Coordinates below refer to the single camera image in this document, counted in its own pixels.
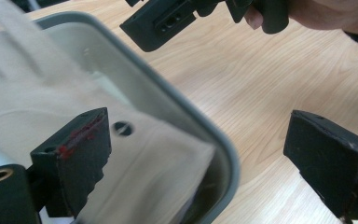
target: red marking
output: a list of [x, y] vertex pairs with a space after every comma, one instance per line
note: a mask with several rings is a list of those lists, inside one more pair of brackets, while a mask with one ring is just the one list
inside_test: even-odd
[[70, 138], [75, 138], [78, 134], [79, 134], [78, 131], [73, 131], [73, 132], [71, 132], [71, 134], [69, 135], [69, 137], [70, 137]]
[[91, 133], [91, 134], [87, 135], [86, 139], [87, 139], [87, 140], [92, 140], [92, 139], [94, 139], [94, 134]]
[[74, 154], [74, 152], [75, 152], [74, 148], [68, 149], [66, 146], [60, 146], [58, 148], [58, 154], [64, 160], [68, 159], [72, 154]]

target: tray rim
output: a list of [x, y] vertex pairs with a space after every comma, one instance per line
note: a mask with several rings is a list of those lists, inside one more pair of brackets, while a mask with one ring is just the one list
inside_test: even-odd
[[229, 160], [230, 177], [226, 192], [222, 198], [208, 211], [200, 220], [200, 223], [212, 223], [228, 206], [234, 198], [239, 186], [240, 180], [240, 163], [237, 151], [227, 136], [222, 133], [216, 126], [212, 124], [202, 113], [193, 106], [178, 90], [176, 90], [168, 81], [153, 70], [143, 59], [135, 52], [128, 48], [117, 36], [115, 36], [107, 27], [105, 27], [97, 18], [86, 12], [80, 11], [64, 11], [54, 13], [46, 17], [34, 20], [34, 22], [42, 29], [69, 23], [81, 22], [86, 23], [97, 29], [108, 41], [113, 44], [123, 55], [125, 55], [132, 63], [138, 66], [145, 75], [147, 75], [157, 86], [167, 94], [179, 107], [181, 107], [193, 120], [195, 120], [204, 130], [214, 137], [214, 139], [225, 149], [225, 153]]

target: wood grain surface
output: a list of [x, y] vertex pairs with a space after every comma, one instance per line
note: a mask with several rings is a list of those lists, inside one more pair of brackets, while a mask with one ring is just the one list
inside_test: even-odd
[[265, 35], [245, 21], [235, 24], [219, 4], [211, 16], [145, 53], [118, 27], [140, 6], [72, 0], [30, 16], [94, 15], [227, 134], [238, 150], [241, 182], [214, 223], [340, 223], [282, 148], [293, 109], [358, 134], [358, 44], [341, 31], [312, 31], [295, 21]]

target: white glove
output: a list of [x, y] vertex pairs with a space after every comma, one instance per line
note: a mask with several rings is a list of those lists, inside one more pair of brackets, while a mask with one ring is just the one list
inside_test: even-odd
[[124, 106], [100, 88], [11, 3], [0, 0], [0, 148], [28, 167], [29, 152], [76, 115], [107, 107], [104, 178], [78, 216], [85, 223], [170, 223], [196, 191], [213, 147]]

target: black plastic part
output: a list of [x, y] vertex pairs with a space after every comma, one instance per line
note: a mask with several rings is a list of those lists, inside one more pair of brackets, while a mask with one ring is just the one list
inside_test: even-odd
[[283, 154], [336, 216], [358, 219], [358, 136], [334, 122], [293, 111]]
[[188, 1], [151, 0], [120, 27], [148, 52], [158, 49], [193, 22], [195, 10]]
[[24, 167], [0, 166], [0, 224], [41, 223], [30, 192]]
[[[130, 6], [138, 0], [126, 0]], [[219, 2], [224, 0], [151, 0], [132, 17], [124, 21], [121, 29], [143, 50], [158, 49], [185, 29], [196, 17], [210, 15]], [[238, 23], [245, 15], [253, 0], [226, 0], [234, 22]], [[255, 6], [263, 14], [263, 31], [276, 34], [289, 23], [285, 0], [256, 0]]]
[[268, 35], [279, 33], [289, 24], [286, 0], [255, 0], [254, 4], [263, 15], [264, 33]]
[[76, 217], [111, 153], [107, 109], [83, 113], [31, 152], [33, 173], [51, 190], [50, 217]]
[[54, 191], [48, 187], [46, 179], [38, 174], [33, 165], [27, 169], [28, 183], [31, 187], [31, 194], [34, 199], [34, 209], [38, 212], [50, 200], [51, 194]]
[[237, 7], [236, 2], [234, 0], [227, 0], [226, 5], [228, 7], [229, 13], [231, 14], [232, 20], [234, 20], [235, 23], [239, 23], [242, 20], [243, 16], [245, 15], [245, 12], [248, 10], [249, 7]]
[[40, 7], [51, 7], [59, 3], [66, 2], [68, 0], [37, 0]]

